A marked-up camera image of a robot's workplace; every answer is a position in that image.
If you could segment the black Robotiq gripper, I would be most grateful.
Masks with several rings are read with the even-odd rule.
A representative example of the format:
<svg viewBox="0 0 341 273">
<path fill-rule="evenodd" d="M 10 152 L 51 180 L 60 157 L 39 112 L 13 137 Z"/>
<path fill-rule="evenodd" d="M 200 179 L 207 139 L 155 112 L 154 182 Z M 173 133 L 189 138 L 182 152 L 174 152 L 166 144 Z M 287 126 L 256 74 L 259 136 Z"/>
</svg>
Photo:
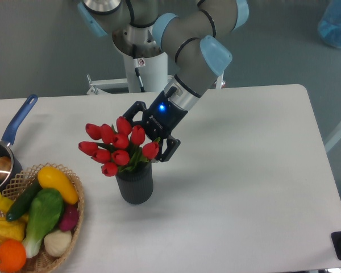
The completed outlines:
<svg viewBox="0 0 341 273">
<path fill-rule="evenodd" d="M 139 120 L 134 120 L 138 113 L 142 113 Z M 171 136 L 172 130 L 186 116 L 188 111 L 182 110 L 162 91 L 149 108 L 145 102 L 136 101 L 123 117 L 134 127 L 141 125 L 150 140 L 159 144 L 159 151 L 152 162 L 168 162 L 181 144 L 179 139 Z"/>
</svg>

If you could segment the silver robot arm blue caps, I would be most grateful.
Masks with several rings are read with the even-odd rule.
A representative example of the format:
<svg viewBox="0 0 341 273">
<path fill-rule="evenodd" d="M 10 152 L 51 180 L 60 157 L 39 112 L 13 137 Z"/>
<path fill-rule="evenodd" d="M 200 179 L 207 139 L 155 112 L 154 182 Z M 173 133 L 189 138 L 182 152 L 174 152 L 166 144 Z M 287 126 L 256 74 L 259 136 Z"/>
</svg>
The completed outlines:
<svg viewBox="0 0 341 273">
<path fill-rule="evenodd" d="M 134 103 L 124 114 L 149 139 L 160 141 L 157 161 L 168 161 L 180 145 L 173 129 L 211 88 L 232 60 L 219 42 L 248 19 L 246 1 L 198 1 L 186 18 L 159 14 L 156 1 L 81 1 L 78 12 L 96 36 L 111 35 L 129 58 L 128 87 L 157 92 L 153 103 Z"/>
</svg>

